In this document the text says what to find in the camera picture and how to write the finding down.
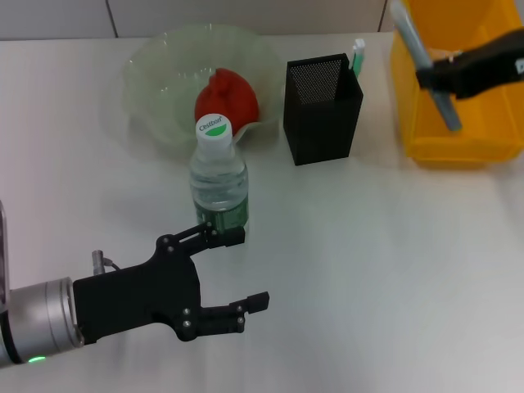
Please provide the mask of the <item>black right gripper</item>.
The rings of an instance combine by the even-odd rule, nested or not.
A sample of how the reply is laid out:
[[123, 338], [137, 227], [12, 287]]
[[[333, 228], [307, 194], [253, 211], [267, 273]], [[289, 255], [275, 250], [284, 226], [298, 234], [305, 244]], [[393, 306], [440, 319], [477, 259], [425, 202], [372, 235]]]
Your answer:
[[475, 97], [500, 85], [523, 81], [523, 28], [460, 56], [446, 57], [416, 70], [421, 89]]

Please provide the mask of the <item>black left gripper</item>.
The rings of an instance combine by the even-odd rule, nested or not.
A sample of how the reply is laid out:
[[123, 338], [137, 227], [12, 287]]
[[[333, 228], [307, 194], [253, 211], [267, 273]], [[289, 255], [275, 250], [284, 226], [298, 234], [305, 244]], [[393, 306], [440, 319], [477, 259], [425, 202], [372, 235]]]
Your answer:
[[246, 314], [265, 311], [269, 293], [228, 305], [201, 307], [200, 282], [190, 255], [244, 243], [243, 227], [220, 232], [205, 222], [156, 241], [145, 263], [73, 282], [75, 310], [84, 343], [153, 323], [169, 326], [181, 341], [243, 333]]

